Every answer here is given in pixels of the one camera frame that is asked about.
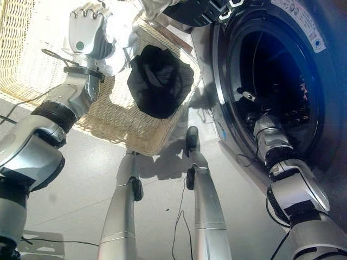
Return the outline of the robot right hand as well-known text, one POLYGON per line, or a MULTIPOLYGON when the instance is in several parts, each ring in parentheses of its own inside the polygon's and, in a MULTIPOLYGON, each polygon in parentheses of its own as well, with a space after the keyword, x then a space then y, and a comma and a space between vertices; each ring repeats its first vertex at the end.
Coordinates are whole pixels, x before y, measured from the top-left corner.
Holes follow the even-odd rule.
POLYGON ((239 87, 237 93, 241 94, 241 98, 236 102, 236 106, 243 114, 263 115, 276 110, 276 105, 270 97, 257 97, 250 91, 239 87))

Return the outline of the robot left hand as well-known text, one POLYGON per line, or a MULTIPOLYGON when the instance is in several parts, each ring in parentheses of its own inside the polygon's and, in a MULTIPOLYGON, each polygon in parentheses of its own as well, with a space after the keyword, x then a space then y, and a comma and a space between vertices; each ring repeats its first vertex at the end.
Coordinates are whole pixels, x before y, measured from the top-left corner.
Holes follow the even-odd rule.
POLYGON ((87 2, 71 11, 68 42, 72 53, 95 60, 110 56, 113 44, 107 39, 106 28, 111 16, 111 10, 102 3, 87 2))

